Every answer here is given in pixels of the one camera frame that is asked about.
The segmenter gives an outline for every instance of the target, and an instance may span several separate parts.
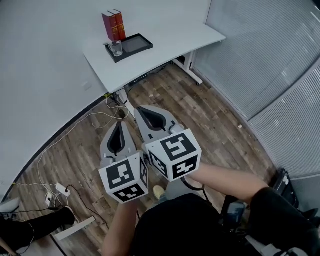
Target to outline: wooden floor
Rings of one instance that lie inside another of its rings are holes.
[[[153,105],[170,111],[176,119],[190,128],[202,148],[202,161],[218,166],[242,170],[257,174],[269,182],[274,175],[274,167],[257,139],[233,115],[232,111],[220,100],[213,88],[195,82],[175,65],[168,65],[158,74],[151,74],[135,85],[129,94],[134,107]],[[104,112],[114,115],[115,109],[109,109],[105,102],[100,103],[86,115]],[[64,186],[75,186],[88,207],[97,211],[112,223],[117,209],[117,202],[108,196],[99,176],[100,143],[108,129],[116,122],[102,127],[110,118],[99,114],[91,115],[66,136],[61,142],[44,153],[39,163],[39,172],[45,183],[62,183]],[[125,119],[128,129],[139,148],[142,139],[132,116]],[[72,127],[55,141],[57,142]],[[19,183],[39,183],[37,163],[39,157],[22,175]],[[149,170],[150,192],[155,184],[166,185],[166,181],[158,173]],[[212,189],[207,189],[210,200],[220,211],[224,196]],[[45,209],[46,190],[43,186],[15,186],[9,197],[21,197],[21,210]],[[139,211],[142,214],[155,202],[152,193],[140,199]],[[85,208],[75,191],[71,191],[68,200],[77,217],[83,221],[93,214]],[[49,214],[41,212],[18,213],[21,219],[32,219]],[[70,238],[60,242],[60,246],[68,255],[91,256],[100,255],[103,239],[108,232],[107,226],[95,216],[96,221]]]

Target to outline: white cube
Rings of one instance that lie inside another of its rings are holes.
[[[202,150],[190,129],[145,145],[150,163],[170,182],[199,168]]]
[[[123,204],[148,194],[148,169],[142,151],[99,170],[109,196]]]

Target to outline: desk leg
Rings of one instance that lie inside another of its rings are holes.
[[[124,105],[129,110],[130,114],[133,115],[133,117],[135,117],[135,108],[130,103],[126,90],[125,89],[119,90],[116,94],[119,95],[122,102],[126,102]]]
[[[190,70],[190,65],[191,65],[191,61],[192,61],[192,58],[194,56],[194,51],[188,53],[186,56],[185,56],[185,61],[184,61],[184,64],[182,64],[179,60],[177,59],[174,59],[173,62],[179,67],[181,68],[182,70],[184,70],[190,77],[192,77],[199,85],[203,83],[203,81],[195,74],[193,73],[191,70]]]

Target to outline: human arm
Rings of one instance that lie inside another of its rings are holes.
[[[317,228],[254,174],[201,163],[190,177],[250,204],[248,234],[264,245],[283,251],[297,247],[311,256],[320,252]]]
[[[128,256],[130,254],[136,229],[137,209],[136,200],[119,204],[103,242],[102,256]]]
[[[251,173],[200,163],[190,178],[224,195],[250,204],[254,195],[268,185]]]
[[[10,255],[17,256],[18,254],[13,251],[9,245],[0,237],[0,246],[5,249]]]

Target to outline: gray curtain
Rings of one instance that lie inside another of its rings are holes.
[[[292,178],[319,174],[320,60],[249,125],[275,165]]]
[[[194,68],[246,120],[271,104],[320,54],[312,0],[212,0],[207,25],[226,40],[198,51]]]

